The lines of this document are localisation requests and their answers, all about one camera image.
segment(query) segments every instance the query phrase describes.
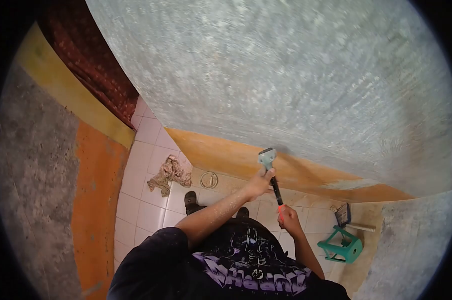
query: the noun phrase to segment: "hand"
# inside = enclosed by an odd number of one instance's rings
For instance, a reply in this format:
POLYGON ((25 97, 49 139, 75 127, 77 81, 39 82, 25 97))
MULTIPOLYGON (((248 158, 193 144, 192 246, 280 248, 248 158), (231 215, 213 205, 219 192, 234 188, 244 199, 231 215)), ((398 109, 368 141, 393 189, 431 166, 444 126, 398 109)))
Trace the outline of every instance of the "hand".
POLYGON ((303 235, 303 228, 297 218, 296 211, 287 205, 283 205, 280 209, 284 220, 281 219, 281 214, 279 214, 279 227, 286 229, 293 238, 303 235))
POLYGON ((257 197, 264 193, 273 193, 269 189, 271 178, 276 174, 276 169, 271 168, 266 172, 266 168, 263 166, 249 182, 243 187, 243 192, 246 193, 249 201, 255 200, 257 197))

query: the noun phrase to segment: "crumpled cloth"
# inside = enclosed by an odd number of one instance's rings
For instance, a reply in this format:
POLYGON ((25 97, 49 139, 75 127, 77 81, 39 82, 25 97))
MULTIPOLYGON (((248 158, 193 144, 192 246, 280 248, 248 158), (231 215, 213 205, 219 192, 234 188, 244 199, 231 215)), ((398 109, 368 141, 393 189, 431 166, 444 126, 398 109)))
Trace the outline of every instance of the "crumpled cloth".
POLYGON ((191 172, 184 171, 179 159, 174 155, 169 155, 161 165, 159 173, 148 181, 149 190, 152 192, 155 187, 158 187, 161 189, 161 196, 167 197, 171 192, 167 182, 171 181, 177 182, 185 188, 191 186, 191 172))

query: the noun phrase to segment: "white tiled floor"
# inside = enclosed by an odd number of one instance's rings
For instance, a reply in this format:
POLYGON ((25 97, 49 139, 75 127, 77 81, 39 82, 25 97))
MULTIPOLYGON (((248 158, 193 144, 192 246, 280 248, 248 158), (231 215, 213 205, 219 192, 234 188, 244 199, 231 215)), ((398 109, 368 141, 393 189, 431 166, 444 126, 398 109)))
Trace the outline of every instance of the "white tiled floor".
MULTIPOLYGON (((146 237, 161 228, 176 225, 186 216, 184 206, 186 192, 195 191, 198 203, 208 206, 246 183, 240 179, 218 175, 218 184, 214 189, 201 188, 199 177, 204 171, 190 165, 142 99, 138 100, 131 121, 138 128, 138 133, 127 161, 118 199, 114 246, 115 269, 126 254, 142 243, 146 237), (156 188, 150 192, 146 182, 157 174, 169 154, 177 156, 186 169, 192 170, 193 186, 185 188, 176 182, 171 183, 171 193, 168 197, 162 197, 160 189, 156 188)), ((289 189, 281 189, 281 194, 285 204, 297 211, 309 244, 323 271, 328 275, 336 263, 325 260, 324 251, 316 244, 329 237, 333 231, 332 226, 336 225, 334 213, 329 208, 331 205, 339 207, 342 203, 289 189)), ((265 194, 253 202, 248 202, 245 206, 249 209, 249 216, 268 228, 279 240, 283 250, 288 251, 289 257, 294 258, 294 241, 287 231, 281 230, 277 222, 277 204, 274 195, 265 194)))

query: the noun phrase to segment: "black t-shirt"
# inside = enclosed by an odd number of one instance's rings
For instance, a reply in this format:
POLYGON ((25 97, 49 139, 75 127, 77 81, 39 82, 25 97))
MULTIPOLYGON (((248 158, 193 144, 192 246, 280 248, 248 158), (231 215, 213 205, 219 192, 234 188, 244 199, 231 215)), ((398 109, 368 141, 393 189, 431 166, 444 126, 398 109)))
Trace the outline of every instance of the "black t-shirt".
POLYGON ((258 222, 231 219, 193 251, 178 228, 158 230, 118 267, 108 299, 349 299, 288 258, 258 222))

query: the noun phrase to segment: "black handle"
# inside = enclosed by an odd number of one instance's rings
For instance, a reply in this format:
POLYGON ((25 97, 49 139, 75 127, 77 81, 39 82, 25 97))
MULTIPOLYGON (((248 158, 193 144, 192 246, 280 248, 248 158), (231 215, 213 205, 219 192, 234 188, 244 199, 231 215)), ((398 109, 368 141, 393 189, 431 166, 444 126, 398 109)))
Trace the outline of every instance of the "black handle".
POLYGON ((271 178, 272 189, 274 190, 274 194, 276 195, 276 200, 278 201, 278 205, 283 205, 283 198, 281 198, 281 193, 279 193, 278 182, 276 181, 276 177, 271 178))

